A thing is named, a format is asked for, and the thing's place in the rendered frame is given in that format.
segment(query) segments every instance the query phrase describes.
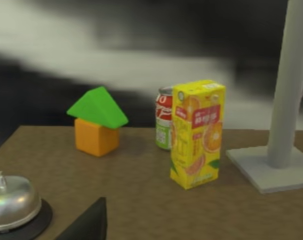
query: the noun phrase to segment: toy house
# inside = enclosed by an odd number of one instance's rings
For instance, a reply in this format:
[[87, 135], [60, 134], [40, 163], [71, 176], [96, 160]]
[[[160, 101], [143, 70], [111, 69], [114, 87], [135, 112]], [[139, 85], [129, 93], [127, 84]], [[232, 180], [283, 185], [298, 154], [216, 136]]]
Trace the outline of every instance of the toy house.
[[97, 157], [119, 146], [119, 128], [128, 119], [104, 87], [87, 91], [67, 114], [75, 117], [76, 148]]

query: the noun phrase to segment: juice box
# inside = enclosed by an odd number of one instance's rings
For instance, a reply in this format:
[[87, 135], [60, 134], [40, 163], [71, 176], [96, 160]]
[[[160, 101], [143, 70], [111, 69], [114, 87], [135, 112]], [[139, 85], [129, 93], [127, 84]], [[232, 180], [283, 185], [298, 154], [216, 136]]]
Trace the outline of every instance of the juice box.
[[186, 190], [218, 178], [225, 90], [213, 80], [173, 87], [170, 178]]

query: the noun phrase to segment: orange fruit picture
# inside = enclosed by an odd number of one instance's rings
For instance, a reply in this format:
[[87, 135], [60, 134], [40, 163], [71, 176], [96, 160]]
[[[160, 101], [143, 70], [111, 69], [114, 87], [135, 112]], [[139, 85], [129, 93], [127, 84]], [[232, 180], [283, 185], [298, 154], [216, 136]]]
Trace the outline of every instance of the orange fruit picture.
[[189, 176], [194, 175], [201, 170], [201, 168], [204, 166], [205, 162], [206, 162], [206, 157], [205, 157], [205, 155], [202, 155], [192, 165], [190, 165], [189, 167], [186, 167], [185, 172]]
[[202, 137], [202, 147], [209, 153], [216, 153], [221, 149], [223, 123], [217, 122], [208, 126]]
[[173, 148], [177, 142], [177, 132], [176, 132], [176, 127], [173, 122], [171, 123], [171, 126], [170, 126], [170, 135], [171, 135], [171, 147]]
[[182, 107], [187, 111], [187, 121], [191, 122], [193, 112], [201, 108], [201, 102], [197, 96], [188, 96], [183, 102]]

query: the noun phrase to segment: green roof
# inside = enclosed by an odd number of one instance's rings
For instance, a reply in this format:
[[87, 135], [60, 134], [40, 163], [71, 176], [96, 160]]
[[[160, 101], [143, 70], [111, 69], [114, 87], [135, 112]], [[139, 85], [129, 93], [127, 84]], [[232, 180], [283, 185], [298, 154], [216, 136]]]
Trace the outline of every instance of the green roof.
[[103, 86], [86, 92], [67, 114], [110, 129], [128, 123], [126, 115]]

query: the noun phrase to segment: green leaf illustration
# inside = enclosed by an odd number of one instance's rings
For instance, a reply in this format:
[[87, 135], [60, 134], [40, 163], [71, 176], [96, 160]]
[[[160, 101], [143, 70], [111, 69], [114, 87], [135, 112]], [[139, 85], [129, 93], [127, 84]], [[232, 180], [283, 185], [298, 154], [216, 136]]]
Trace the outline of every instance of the green leaf illustration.
[[208, 163], [209, 166], [211, 166], [213, 169], [219, 169], [220, 168], [220, 160], [216, 159], [214, 161], [211, 161]]
[[170, 167], [178, 175], [177, 169], [176, 169], [175, 164], [172, 159], [170, 159]]

